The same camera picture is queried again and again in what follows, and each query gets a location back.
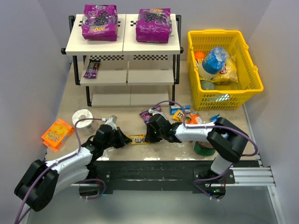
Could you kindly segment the purple M&M's candy bag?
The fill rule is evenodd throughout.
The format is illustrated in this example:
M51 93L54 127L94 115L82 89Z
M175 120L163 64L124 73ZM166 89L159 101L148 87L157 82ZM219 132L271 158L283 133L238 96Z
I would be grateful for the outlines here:
M90 60L84 78L95 79L100 66L100 60Z

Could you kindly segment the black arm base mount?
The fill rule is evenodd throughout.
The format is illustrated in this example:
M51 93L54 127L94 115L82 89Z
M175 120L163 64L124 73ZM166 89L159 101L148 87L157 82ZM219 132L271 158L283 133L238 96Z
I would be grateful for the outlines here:
M210 161L96 161L89 166L90 182L79 182L81 196L117 190L191 191L206 190L216 198L235 183L233 170L222 177L209 171Z

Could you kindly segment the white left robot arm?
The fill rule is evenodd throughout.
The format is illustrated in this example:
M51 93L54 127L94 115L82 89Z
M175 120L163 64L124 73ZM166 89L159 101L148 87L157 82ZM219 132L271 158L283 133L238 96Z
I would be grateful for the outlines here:
M41 211L56 193L86 179L90 165L103 155L104 150L121 148L131 141L119 127L113 129L109 125L101 125L96 134L74 152L52 161L32 162L14 194L34 211Z

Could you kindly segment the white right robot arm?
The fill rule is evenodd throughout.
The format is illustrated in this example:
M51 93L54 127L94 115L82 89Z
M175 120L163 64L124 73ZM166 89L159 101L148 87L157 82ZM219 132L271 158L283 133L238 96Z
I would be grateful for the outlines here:
M156 143L161 140L170 143L187 141L210 143L218 153L210 170L220 175L240 160L249 137L222 117L214 123L195 125L182 122L170 123L162 115L156 114L147 123L145 142Z

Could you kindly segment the yellow M&M's candy bag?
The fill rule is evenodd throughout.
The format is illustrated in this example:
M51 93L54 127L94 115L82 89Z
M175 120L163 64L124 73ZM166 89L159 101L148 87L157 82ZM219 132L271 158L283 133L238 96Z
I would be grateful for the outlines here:
M150 144L149 142L145 141L146 134L137 134L137 135L132 135L128 134L127 137L131 139L131 145L146 145Z

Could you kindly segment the purple pink candy bag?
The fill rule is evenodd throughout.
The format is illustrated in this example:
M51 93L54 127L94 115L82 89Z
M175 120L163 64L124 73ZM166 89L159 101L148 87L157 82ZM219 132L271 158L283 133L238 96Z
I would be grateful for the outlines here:
M157 106L154 108L155 112L162 112L162 109L160 106ZM145 124L148 124L149 119L151 118L151 116L153 115L152 113L150 113L149 111L144 111L142 113L139 114L140 117L142 118L142 120L144 121Z

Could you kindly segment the magenta grape candy bag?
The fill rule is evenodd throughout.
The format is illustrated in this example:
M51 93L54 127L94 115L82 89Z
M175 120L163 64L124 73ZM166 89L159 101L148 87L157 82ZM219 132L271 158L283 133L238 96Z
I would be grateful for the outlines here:
M168 43L172 33L171 9L140 9L135 31L137 42Z
M85 5L81 29L86 40L115 42L118 32L116 5Z

